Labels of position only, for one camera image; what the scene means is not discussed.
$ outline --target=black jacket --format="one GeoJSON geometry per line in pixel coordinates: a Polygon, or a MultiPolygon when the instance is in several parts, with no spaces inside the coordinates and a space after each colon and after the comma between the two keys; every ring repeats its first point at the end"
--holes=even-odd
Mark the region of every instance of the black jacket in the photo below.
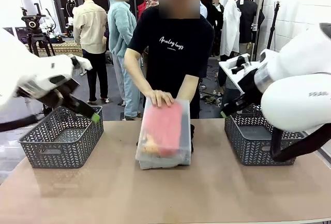
{"type": "Polygon", "coordinates": [[[221,30],[223,27],[223,12],[218,11],[217,8],[207,0],[200,1],[207,8],[207,21],[212,25],[215,32],[221,30]]]}
{"type": "MultiPolygon", "coordinates": [[[[239,43],[249,43],[252,42],[252,24],[254,22],[254,17],[257,15],[258,5],[250,0],[244,0],[244,4],[240,5],[240,0],[237,1],[237,7],[242,12],[240,17],[240,37],[239,43]]],[[[260,12],[259,25],[264,20],[264,14],[260,12]]]]}

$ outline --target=human hand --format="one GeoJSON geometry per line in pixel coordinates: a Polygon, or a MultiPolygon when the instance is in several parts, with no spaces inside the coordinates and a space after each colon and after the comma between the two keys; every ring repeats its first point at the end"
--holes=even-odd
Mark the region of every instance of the human hand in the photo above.
{"type": "Polygon", "coordinates": [[[152,104],[158,106],[159,108],[162,106],[162,101],[165,101],[168,107],[170,107],[175,102],[170,93],[163,91],[151,90],[145,94],[145,97],[149,97],[152,101],[152,104]]]}
{"type": "Polygon", "coordinates": [[[103,36],[103,38],[102,38],[102,43],[107,44],[107,38],[105,36],[103,36]]]}

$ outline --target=black t-shirt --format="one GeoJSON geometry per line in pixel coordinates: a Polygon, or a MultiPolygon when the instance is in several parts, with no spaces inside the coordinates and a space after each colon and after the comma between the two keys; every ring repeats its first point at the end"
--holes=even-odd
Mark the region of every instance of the black t-shirt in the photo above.
{"type": "MultiPolygon", "coordinates": [[[[252,24],[254,17],[257,15],[258,5],[250,0],[244,0],[244,3],[241,5],[240,1],[237,1],[237,7],[242,12],[239,27],[239,43],[249,43],[252,42],[252,24]]],[[[260,19],[259,25],[264,20],[264,14],[262,12],[260,12],[260,18],[262,19],[260,19]]]]}
{"type": "MultiPolygon", "coordinates": [[[[142,54],[148,47],[147,81],[152,89],[170,92],[176,98],[185,75],[206,77],[214,30],[203,16],[182,20],[163,17],[158,6],[145,10],[129,48],[142,54]]],[[[197,106],[198,89],[191,109],[197,106]]]]}

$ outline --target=white shirt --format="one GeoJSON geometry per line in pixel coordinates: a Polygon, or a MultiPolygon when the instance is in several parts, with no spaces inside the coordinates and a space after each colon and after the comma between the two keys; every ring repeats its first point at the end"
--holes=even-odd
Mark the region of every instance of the white shirt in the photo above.
{"type": "Polygon", "coordinates": [[[106,51],[102,38],[106,30],[107,14],[92,0],[86,0],[75,10],[73,17],[73,37],[82,49],[100,54],[106,51]]]}
{"type": "Polygon", "coordinates": [[[206,8],[205,5],[202,4],[201,1],[200,1],[200,14],[201,14],[204,18],[207,18],[207,16],[208,16],[207,8],[206,8]]]}
{"type": "Polygon", "coordinates": [[[220,55],[230,56],[232,51],[239,52],[241,15],[235,0],[228,0],[224,7],[220,55]]]}

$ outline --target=gray plastic basket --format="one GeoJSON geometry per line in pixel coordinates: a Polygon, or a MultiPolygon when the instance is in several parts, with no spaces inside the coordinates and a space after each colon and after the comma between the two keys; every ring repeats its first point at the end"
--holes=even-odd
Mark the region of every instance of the gray plastic basket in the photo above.
{"type": "Polygon", "coordinates": [[[93,107],[98,123],[58,107],[19,139],[33,168],[80,168],[103,134],[102,107],[93,107]]]}
{"type": "MultiPolygon", "coordinates": [[[[244,110],[225,119],[225,132],[239,161],[246,166],[288,166],[295,158],[286,162],[275,162],[270,154],[273,126],[264,118],[259,106],[244,110]]],[[[284,132],[281,148],[304,138],[301,132],[284,132]]]]}

